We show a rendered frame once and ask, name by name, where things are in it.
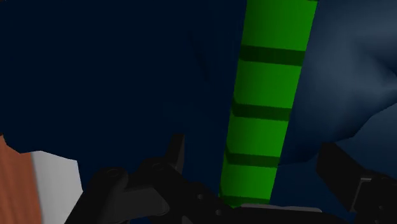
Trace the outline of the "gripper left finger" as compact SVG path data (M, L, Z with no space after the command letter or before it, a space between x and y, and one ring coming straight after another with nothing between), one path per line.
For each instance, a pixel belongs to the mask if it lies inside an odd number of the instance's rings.
M202 183L182 176L185 137L174 134L164 156L147 158L138 170L105 167L89 181L64 224L232 224L232 208Z

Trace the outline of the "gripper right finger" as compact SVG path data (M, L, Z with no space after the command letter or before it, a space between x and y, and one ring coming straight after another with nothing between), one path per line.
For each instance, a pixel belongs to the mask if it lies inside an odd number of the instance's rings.
M335 143L323 143L316 172L354 224L397 224L397 179L364 168Z

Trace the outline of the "green cylinder with dark bands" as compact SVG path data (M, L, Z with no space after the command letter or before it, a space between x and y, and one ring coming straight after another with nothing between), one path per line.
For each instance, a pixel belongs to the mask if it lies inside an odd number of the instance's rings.
M269 202L319 0L247 0L219 196Z

